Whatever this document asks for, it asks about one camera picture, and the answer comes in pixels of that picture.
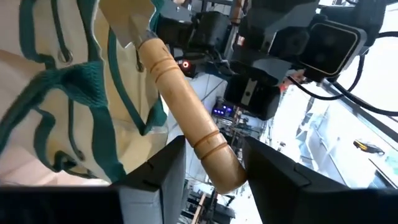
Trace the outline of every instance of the wooden handle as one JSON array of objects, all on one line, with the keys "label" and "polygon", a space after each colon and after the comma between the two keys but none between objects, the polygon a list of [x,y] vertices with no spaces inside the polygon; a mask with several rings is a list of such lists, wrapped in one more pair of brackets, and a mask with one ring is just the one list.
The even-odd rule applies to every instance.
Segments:
[{"label": "wooden handle", "polygon": [[240,187],[246,181],[242,165],[165,44],[160,39],[147,40],[138,52],[217,192]]}]

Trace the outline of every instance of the teal trim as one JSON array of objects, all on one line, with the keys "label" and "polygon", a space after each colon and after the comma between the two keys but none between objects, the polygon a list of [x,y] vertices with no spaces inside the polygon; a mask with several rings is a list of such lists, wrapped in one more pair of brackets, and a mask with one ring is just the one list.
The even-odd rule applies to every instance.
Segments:
[{"label": "teal trim", "polygon": [[36,156],[39,161],[48,169],[52,170],[53,172],[60,172],[61,170],[57,170],[55,168],[58,166],[58,164],[50,164],[45,150],[47,148],[47,139],[50,136],[52,128],[55,126],[55,118],[51,113],[41,110],[40,108],[36,108],[35,110],[42,115],[42,119],[35,130],[33,140],[33,147],[35,149]]},{"label": "teal trim", "polygon": [[35,108],[44,115],[35,133],[36,154],[45,153],[48,135],[55,124],[53,116],[37,107],[44,101],[52,88],[63,90],[70,99],[90,108],[105,108],[108,104],[104,92],[102,62],[88,62],[60,70],[49,69],[40,72],[23,89],[0,121],[0,153],[4,150],[11,131]]},{"label": "teal trim", "polygon": [[96,6],[96,0],[77,0],[77,5],[80,10],[80,17],[83,21],[83,27],[86,33],[87,47],[88,47],[88,61],[99,60],[102,61],[100,56],[100,47],[98,46],[91,28],[92,16]]},{"label": "teal trim", "polygon": [[38,54],[35,44],[35,30],[33,6],[36,0],[21,0],[19,4],[19,45],[25,58],[37,63],[44,63],[45,67],[54,68],[55,60],[52,56]]},{"label": "teal trim", "polygon": [[57,39],[58,39],[58,43],[60,45],[61,53],[62,53],[65,61],[69,62],[71,60],[71,58],[70,58],[70,54],[69,54],[67,45],[65,44],[65,39],[63,38],[63,34],[62,34],[61,21],[60,21],[60,16],[58,13],[57,1],[58,0],[51,0],[52,18],[54,20],[55,32],[57,33]]},{"label": "teal trim", "polygon": [[[93,37],[91,27],[92,13],[95,10],[96,1],[77,0],[80,16],[86,32],[88,46],[88,60],[97,60],[103,63],[100,57],[100,48]],[[103,68],[97,70],[96,75],[100,79],[97,85],[105,94]],[[93,139],[92,150],[96,163],[104,170],[111,182],[118,181],[126,176],[123,165],[119,162],[116,146],[116,136],[113,127],[112,117],[107,106],[90,107],[93,115]]]},{"label": "teal trim", "polygon": [[157,19],[159,18],[160,9],[164,5],[164,0],[151,0],[152,4],[155,6],[156,11],[149,22],[149,27],[151,30],[156,31]]},{"label": "teal trim", "polygon": [[73,100],[68,100],[68,137],[70,146],[72,147],[75,155],[81,160],[84,161],[83,153],[77,148],[75,137],[73,136],[73,117],[74,117],[74,102]]},{"label": "teal trim", "polygon": [[90,108],[93,115],[93,156],[111,182],[126,176],[123,164],[119,162],[116,151],[116,136],[107,107]]},{"label": "teal trim", "polygon": [[166,120],[167,115],[163,111],[162,101],[159,99],[155,102],[154,106],[150,109],[147,124],[143,122],[140,114],[136,110],[134,103],[130,100],[129,95],[127,94],[126,89],[124,88],[123,81],[120,75],[119,66],[118,66],[118,56],[117,56],[117,48],[116,48],[116,35],[109,28],[108,32],[108,63],[109,69],[111,71],[111,76],[113,83],[116,87],[116,90],[119,93],[120,98],[124,106],[127,109],[131,119],[134,124],[136,124],[139,133],[143,136],[146,135],[153,126],[162,126]]}]

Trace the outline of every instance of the cream tote bag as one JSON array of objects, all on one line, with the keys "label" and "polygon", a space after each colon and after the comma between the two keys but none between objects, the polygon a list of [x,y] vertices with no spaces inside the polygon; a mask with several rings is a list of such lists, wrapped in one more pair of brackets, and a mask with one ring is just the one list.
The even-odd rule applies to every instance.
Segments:
[{"label": "cream tote bag", "polygon": [[97,1],[3,0],[0,13],[0,152],[12,133],[54,172],[115,182],[165,146],[169,109]]}]

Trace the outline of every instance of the black cable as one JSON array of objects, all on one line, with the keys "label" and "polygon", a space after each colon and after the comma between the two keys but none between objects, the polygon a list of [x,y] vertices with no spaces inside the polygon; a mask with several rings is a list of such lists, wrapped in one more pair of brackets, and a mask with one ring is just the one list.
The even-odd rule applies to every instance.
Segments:
[{"label": "black cable", "polygon": [[383,37],[398,37],[398,31],[387,31],[387,32],[381,32],[377,38],[383,38]]},{"label": "black cable", "polygon": [[345,0],[346,2],[350,3],[350,4],[356,4],[356,2],[352,1],[352,0]]},{"label": "black cable", "polygon": [[[383,37],[398,37],[398,32],[397,31],[389,31],[389,32],[382,32],[378,35],[378,38],[383,38]],[[381,114],[381,115],[386,115],[386,116],[398,116],[398,111],[387,111],[387,110],[382,110],[379,108],[376,108],[369,103],[363,101],[361,98],[355,96],[354,94],[350,93],[348,90],[345,90],[339,83],[332,83],[333,86],[336,87],[337,90],[339,90],[342,94],[345,95],[349,100],[352,102],[356,103],[358,106],[367,109],[369,111],[372,111],[373,113]]]},{"label": "black cable", "polygon": [[363,101],[362,99],[358,98],[357,96],[353,95],[346,89],[344,89],[339,83],[332,83],[333,86],[336,87],[338,91],[345,95],[349,100],[356,103],[358,106],[367,109],[368,111],[372,111],[377,114],[386,115],[386,116],[398,116],[398,111],[386,111],[379,108],[376,108],[369,103]]},{"label": "black cable", "polygon": [[[360,55],[360,56],[359,56],[359,63],[358,63],[358,70],[357,70],[357,72],[356,72],[356,76],[355,76],[354,82],[353,82],[353,84],[348,88],[348,90],[346,90],[346,91],[352,91],[352,90],[356,87],[356,85],[358,84],[359,80],[360,80],[361,77],[362,77],[362,71],[363,71],[363,66],[364,66],[364,64],[365,64],[365,55]],[[294,85],[297,85],[297,87],[298,87],[299,89],[301,89],[301,90],[304,91],[306,94],[308,94],[308,95],[310,95],[310,96],[312,96],[312,97],[314,97],[314,98],[316,98],[316,99],[331,101],[331,100],[338,100],[338,99],[344,97],[344,94],[339,94],[339,95],[336,95],[336,96],[320,96],[320,95],[317,95],[317,94],[315,94],[315,93],[312,93],[311,91],[309,91],[309,90],[307,90],[306,88],[304,88],[304,86],[302,86],[301,84],[299,84],[299,83],[298,83],[296,80],[294,80],[292,77],[287,77],[287,78],[288,78],[290,81],[292,81],[292,83],[294,83]]]}]

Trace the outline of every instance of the red indicator light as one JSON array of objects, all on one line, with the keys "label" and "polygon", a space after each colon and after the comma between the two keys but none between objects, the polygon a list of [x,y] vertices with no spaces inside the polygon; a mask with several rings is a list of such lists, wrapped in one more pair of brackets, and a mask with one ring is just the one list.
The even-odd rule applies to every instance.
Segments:
[{"label": "red indicator light", "polygon": [[183,68],[188,68],[189,67],[189,62],[187,62],[187,61],[182,62],[182,67]]}]

